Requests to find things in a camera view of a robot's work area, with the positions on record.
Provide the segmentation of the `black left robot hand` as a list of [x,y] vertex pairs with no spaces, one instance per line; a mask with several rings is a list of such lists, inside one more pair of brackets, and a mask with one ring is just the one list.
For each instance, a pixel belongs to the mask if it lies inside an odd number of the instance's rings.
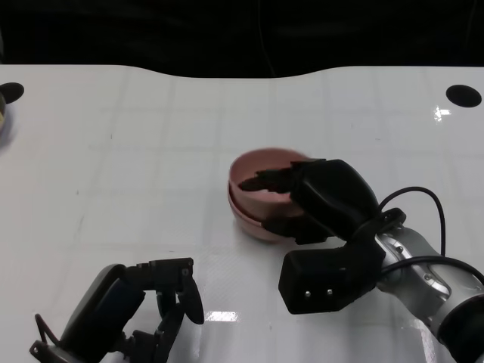
[[[184,318],[204,322],[191,258],[161,259],[126,267],[103,268],[65,327],[60,347],[83,362],[100,362],[121,352],[131,362],[166,362]],[[160,324],[152,333],[123,329],[153,291]]]

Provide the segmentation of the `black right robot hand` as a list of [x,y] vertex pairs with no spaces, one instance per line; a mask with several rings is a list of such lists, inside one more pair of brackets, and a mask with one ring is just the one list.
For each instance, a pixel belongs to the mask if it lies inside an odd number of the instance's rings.
[[329,237],[348,242],[363,224],[379,215],[368,183],[342,160],[313,159],[292,162],[283,169],[259,170],[239,187],[288,194],[302,214],[270,217],[262,227],[292,237],[299,245],[322,243]]

